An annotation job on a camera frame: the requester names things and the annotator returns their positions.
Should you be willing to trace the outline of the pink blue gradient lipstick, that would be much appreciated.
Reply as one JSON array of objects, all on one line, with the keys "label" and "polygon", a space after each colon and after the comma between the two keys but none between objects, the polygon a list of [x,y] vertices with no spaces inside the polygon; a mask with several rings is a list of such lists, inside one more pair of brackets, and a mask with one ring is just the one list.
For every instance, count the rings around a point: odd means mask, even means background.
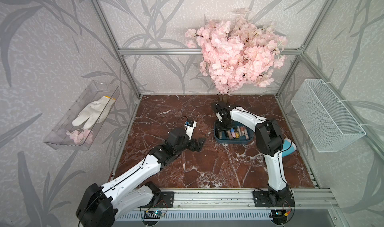
[{"label": "pink blue gradient lipstick", "polygon": [[235,134],[235,131],[234,131],[233,128],[231,129],[231,135],[232,135],[232,138],[233,138],[233,139],[236,139],[236,134]]}]

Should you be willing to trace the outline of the tan matte lipstick tube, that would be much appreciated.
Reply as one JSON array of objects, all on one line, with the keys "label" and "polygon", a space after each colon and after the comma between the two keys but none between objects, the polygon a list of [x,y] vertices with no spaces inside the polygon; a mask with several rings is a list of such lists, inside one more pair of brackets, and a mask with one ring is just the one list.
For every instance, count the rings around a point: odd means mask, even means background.
[{"label": "tan matte lipstick tube", "polygon": [[232,134],[231,134],[231,132],[230,132],[229,130],[227,130],[227,134],[228,134],[228,136],[229,136],[229,139],[232,140],[233,137],[232,137]]}]

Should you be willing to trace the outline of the gold black square lipstick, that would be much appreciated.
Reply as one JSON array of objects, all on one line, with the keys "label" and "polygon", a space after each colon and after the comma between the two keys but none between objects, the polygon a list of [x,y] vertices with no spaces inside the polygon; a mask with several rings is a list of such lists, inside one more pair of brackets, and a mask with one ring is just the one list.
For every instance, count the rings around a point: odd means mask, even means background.
[{"label": "gold black square lipstick", "polygon": [[236,138],[240,138],[240,135],[239,135],[239,132],[237,129],[235,129],[235,136],[236,136]]}]

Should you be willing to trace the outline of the teal plastic storage box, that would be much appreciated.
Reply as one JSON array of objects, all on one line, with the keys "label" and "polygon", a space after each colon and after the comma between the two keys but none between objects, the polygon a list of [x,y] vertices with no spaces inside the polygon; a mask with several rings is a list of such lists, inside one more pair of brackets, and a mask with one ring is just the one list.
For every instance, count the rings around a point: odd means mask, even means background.
[{"label": "teal plastic storage box", "polygon": [[[227,131],[227,130],[217,130],[215,122],[214,122],[214,138],[215,138],[216,142],[220,143],[220,144],[250,144],[254,140],[254,132],[250,128],[246,127],[245,125],[243,125],[239,122],[234,121],[234,124],[235,124],[235,126],[233,127],[233,129],[238,130],[240,138],[230,140],[229,138],[226,139],[224,134],[223,134],[223,131]],[[248,135],[250,138],[249,140],[246,140],[245,136],[241,136],[241,134],[240,134],[240,127],[241,126],[247,128],[247,132],[248,132]],[[219,131],[222,132],[223,139],[219,139]]]}]

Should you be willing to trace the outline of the silver lipstick tube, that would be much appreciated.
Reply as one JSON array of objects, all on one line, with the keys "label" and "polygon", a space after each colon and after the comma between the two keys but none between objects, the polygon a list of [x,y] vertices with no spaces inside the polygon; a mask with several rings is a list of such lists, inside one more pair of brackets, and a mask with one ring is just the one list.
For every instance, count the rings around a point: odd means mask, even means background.
[{"label": "silver lipstick tube", "polygon": [[249,135],[248,135],[246,127],[243,127],[243,133],[244,133],[244,136],[245,136],[246,140],[249,140],[250,138],[249,138]]}]

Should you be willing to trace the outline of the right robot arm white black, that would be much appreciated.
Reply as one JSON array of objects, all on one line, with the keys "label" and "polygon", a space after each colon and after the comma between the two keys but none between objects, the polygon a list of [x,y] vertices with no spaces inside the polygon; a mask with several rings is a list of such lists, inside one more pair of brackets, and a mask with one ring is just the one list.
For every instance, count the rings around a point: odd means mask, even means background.
[{"label": "right robot arm white black", "polygon": [[285,197],[290,192],[282,160],[285,140],[277,121],[223,101],[214,103],[213,110],[221,123],[237,121],[255,132],[257,149],[264,155],[267,165],[269,194],[277,199]]}]

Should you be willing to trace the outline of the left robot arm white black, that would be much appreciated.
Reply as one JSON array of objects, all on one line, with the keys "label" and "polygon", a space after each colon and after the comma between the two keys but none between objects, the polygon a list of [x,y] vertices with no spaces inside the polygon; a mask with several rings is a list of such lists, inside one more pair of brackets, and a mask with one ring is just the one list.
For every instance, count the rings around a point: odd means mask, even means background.
[{"label": "left robot arm white black", "polygon": [[145,181],[174,162],[185,150],[202,151],[206,139],[192,138],[193,130],[193,127],[172,129],[163,144],[151,149],[124,174],[101,186],[96,183],[88,186],[76,211],[78,226],[111,227],[116,219],[136,208],[156,205],[161,190]]}]

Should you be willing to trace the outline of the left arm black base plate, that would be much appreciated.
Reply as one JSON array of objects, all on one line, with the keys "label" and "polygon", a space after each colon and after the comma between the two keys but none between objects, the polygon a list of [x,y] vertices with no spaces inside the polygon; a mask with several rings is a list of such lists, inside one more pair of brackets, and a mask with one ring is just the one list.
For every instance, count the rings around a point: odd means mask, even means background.
[{"label": "left arm black base plate", "polygon": [[175,192],[160,192],[158,195],[154,195],[145,208],[172,208],[175,200]]}]

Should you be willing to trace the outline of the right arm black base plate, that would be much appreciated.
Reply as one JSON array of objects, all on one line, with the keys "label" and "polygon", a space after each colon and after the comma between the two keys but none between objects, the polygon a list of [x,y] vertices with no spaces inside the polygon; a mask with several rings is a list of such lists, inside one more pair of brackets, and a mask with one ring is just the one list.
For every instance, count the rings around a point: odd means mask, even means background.
[{"label": "right arm black base plate", "polygon": [[253,191],[253,201],[255,207],[264,208],[283,208],[295,207],[295,198],[289,188],[284,188],[281,191],[255,189]]}]

